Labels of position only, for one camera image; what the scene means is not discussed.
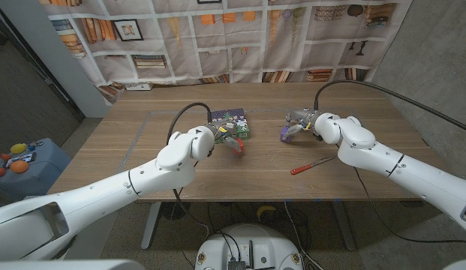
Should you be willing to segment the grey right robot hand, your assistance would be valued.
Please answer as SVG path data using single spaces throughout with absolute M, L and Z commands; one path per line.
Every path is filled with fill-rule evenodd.
M 292 109 L 285 116 L 285 131 L 281 133 L 281 140 L 289 142 L 292 135 L 300 131 L 312 131 L 314 137 L 321 141 L 322 136 L 315 130 L 315 123 L 319 116 L 320 113 L 317 110 Z

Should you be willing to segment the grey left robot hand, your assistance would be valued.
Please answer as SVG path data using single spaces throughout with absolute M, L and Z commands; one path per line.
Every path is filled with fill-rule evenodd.
M 218 125 L 214 125 L 214 128 L 217 128 L 215 133 L 215 144 L 223 143 L 230 147 L 235 154 L 245 151 L 242 140 L 240 138 L 235 138 L 228 129 Z

